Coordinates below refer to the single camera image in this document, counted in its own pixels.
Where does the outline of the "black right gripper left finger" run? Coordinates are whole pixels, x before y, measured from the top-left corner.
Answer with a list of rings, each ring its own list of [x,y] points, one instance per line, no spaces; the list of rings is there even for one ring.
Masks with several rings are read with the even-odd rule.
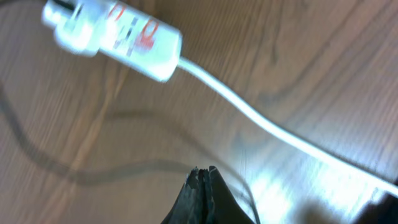
[[[177,199],[161,224],[203,223],[205,208],[204,170],[192,169],[183,184]]]

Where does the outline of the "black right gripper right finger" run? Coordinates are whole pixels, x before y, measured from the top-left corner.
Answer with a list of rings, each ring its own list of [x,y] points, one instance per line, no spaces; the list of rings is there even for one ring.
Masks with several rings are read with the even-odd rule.
[[[252,224],[253,221],[238,205],[219,170],[209,166],[205,171],[206,223]]]

